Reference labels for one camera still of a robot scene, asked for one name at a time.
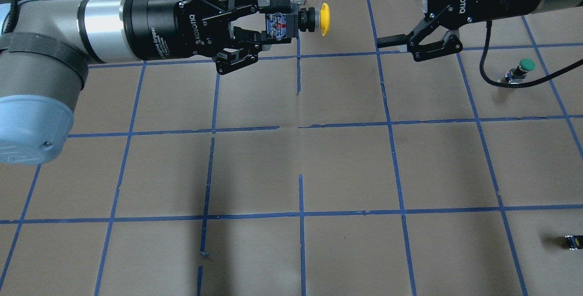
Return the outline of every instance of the light blue joint cap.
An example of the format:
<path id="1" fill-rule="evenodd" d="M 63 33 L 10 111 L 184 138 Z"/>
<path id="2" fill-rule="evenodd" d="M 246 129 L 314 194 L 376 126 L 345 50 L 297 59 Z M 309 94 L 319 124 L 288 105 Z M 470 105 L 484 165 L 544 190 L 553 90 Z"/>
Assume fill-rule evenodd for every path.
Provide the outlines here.
<path id="1" fill-rule="evenodd" d="M 60 101 L 35 95 L 0 97 L 0 163 L 38 165 L 55 159 L 73 127 Z"/>

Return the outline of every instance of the green button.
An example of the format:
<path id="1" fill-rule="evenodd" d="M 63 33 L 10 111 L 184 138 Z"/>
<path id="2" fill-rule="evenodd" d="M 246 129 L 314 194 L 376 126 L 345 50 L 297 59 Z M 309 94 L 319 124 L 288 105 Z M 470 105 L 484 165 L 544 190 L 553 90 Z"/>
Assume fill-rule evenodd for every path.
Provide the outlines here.
<path id="1" fill-rule="evenodd" d="M 526 72 L 530 72 L 531 70 L 534 70 L 536 67 L 535 62 L 533 62 L 532 59 L 528 58 L 521 60 L 519 65 L 520 68 L 522 68 L 522 70 Z"/>

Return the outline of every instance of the yellow emergency stop button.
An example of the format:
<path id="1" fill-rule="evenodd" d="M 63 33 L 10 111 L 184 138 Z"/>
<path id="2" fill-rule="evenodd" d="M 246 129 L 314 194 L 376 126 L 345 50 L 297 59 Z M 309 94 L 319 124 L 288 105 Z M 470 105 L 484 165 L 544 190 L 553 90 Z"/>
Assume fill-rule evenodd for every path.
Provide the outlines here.
<path id="1" fill-rule="evenodd" d="M 330 31 L 330 7 L 327 3 L 323 3 L 320 9 L 320 32 L 322 36 L 325 36 L 328 31 Z"/>

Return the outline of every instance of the black strap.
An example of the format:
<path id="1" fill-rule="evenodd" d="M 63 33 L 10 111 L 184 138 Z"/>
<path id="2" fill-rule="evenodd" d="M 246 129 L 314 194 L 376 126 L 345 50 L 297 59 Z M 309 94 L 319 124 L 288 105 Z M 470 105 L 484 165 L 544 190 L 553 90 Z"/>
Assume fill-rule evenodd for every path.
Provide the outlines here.
<path id="1" fill-rule="evenodd" d="M 74 70 L 81 79 L 81 90 L 87 82 L 89 62 L 87 56 L 76 48 L 53 37 L 29 32 L 0 35 L 0 52 L 27 52 L 57 59 Z"/>

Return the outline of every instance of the small electronic component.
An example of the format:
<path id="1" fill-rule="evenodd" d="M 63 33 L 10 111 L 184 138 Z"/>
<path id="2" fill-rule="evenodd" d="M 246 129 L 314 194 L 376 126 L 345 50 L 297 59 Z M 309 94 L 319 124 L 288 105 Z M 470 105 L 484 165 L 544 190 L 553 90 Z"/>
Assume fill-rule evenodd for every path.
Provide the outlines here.
<path id="1" fill-rule="evenodd" d="M 583 236 L 565 236 L 569 250 L 583 250 Z"/>
<path id="2" fill-rule="evenodd" d="M 527 73 L 535 69 L 535 62 L 532 59 L 525 58 L 520 61 L 516 68 L 509 70 L 506 75 L 504 75 L 504 82 L 508 84 L 519 84 L 526 77 Z"/>

